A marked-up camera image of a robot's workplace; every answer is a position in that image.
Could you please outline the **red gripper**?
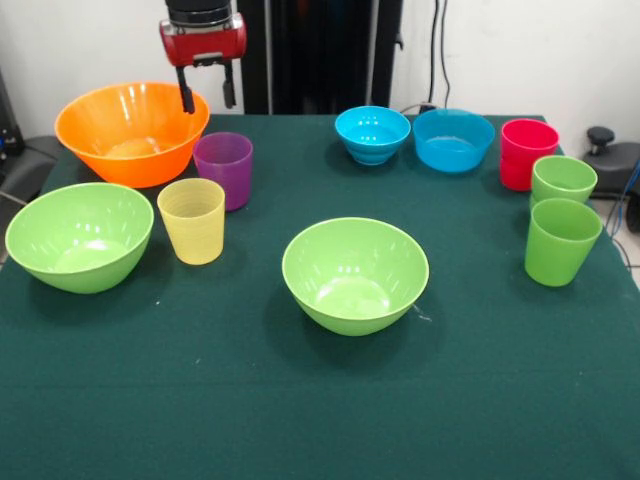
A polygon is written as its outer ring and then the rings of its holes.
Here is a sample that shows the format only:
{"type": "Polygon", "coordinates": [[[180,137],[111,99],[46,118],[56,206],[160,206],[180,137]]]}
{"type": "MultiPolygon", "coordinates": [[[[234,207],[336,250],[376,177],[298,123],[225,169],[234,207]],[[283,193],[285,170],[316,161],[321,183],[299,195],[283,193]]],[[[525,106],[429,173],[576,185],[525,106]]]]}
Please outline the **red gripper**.
{"type": "Polygon", "coordinates": [[[230,61],[241,58],[247,48],[247,31],[243,16],[233,14],[227,21],[213,26],[178,26],[169,20],[159,24],[162,44],[169,62],[175,67],[183,111],[195,112],[193,94],[187,84],[184,67],[208,66],[222,63],[224,104],[227,109],[236,106],[233,66],[230,61]]]}

